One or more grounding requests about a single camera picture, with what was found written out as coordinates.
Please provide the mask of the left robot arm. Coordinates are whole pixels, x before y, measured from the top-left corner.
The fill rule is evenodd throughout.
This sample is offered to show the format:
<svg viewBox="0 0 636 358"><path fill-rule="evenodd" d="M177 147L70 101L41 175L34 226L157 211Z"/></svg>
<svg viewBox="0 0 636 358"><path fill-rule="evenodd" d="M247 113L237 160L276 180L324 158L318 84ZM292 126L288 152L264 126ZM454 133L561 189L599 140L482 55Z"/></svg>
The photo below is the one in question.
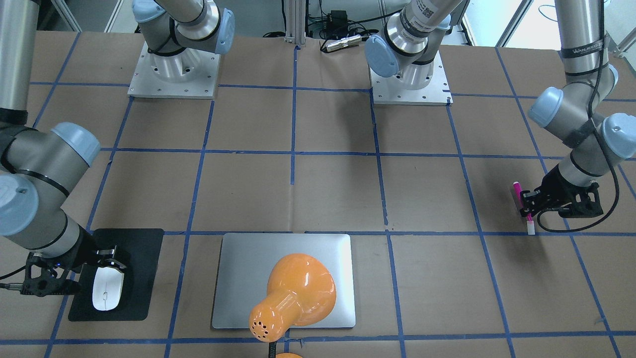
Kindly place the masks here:
<svg viewBox="0 0 636 358"><path fill-rule="evenodd" d="M364 46L373 73L390 78L428 66L458 5L458 0L411 0L392 14ZM606 173L617 179L615 166L634 156L635 118L596 112L619 78L609 63L602 1L557 0L555 7L566 85L544 90L528 114L571 152L540 186L517 192L519 212L535 218L547 212L562 218L600 217L598 179Z"/></svg>

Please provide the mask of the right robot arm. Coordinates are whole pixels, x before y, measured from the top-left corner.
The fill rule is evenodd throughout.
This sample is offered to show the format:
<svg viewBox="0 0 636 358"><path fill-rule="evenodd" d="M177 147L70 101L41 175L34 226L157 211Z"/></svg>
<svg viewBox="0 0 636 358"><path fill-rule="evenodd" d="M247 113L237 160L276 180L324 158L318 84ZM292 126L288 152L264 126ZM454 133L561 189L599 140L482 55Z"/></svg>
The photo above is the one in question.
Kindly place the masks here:
<svg viewBox="0 0 636 358"><path fill-rule="evenodd" d="M62 122L49 132L26 125L27 98L41 2L1 2L1 235L29 252L23 283L2 283L22 295L75 295L68 274L82 266L124 270L115 249L100 249L62 209L101 145L80 125ZM196 66L194 54L226 54L236 16L213 0L135 0L135 21L148 54Z"/></svg>

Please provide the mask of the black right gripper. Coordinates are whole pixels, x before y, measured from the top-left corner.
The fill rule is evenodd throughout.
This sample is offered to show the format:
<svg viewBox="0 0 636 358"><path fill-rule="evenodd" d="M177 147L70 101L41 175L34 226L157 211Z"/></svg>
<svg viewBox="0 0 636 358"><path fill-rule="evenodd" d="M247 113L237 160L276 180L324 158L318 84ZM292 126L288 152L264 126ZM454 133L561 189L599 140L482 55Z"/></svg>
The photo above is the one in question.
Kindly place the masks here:
<svg viewBox="0 0 636 358"><path fill-rule="evenodd" d="M56 258L30 253L26 260L25 277L20 294L74 295L81 285L68 279L71 271L79 273L84 265L115 270L128 269L128 252L118 245L100 249L91 234L80 234L70 251Z"/></svg>

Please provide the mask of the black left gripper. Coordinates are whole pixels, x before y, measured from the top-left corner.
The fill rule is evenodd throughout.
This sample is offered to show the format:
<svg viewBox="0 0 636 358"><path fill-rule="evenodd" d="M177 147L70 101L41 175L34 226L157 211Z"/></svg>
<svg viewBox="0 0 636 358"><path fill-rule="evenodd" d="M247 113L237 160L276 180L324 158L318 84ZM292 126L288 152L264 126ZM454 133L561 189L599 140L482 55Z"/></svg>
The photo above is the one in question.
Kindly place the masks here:
<svg viewBox="0 0 636 358"><path fill-rule="evenodd" d="M558 212L562 218L595 218L604 214L598 188L594 181L587 186L570 183L555 166L543 177L538 188L522 193L532 217L541 212Z"/></svg>

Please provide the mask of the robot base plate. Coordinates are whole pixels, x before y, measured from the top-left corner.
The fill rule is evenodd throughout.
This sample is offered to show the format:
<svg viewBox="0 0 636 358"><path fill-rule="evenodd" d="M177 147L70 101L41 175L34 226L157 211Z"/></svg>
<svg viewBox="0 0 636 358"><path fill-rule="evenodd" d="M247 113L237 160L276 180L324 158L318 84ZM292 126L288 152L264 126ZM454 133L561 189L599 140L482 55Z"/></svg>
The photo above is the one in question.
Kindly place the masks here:
<svg viewBox="0 0 636 358"><path fill-rule="evenodd" d="M373 101L384 105L451 105L452 99L441 54L425 65L411 64L389 78L369 70Z"/></svg>
<svg viewBox="0 0 636 358"><path fill-rule="evenodd" d="M148 52L143 45L127 94L146 99L212 100L221 55L192 48L172 57Z"/></svg>

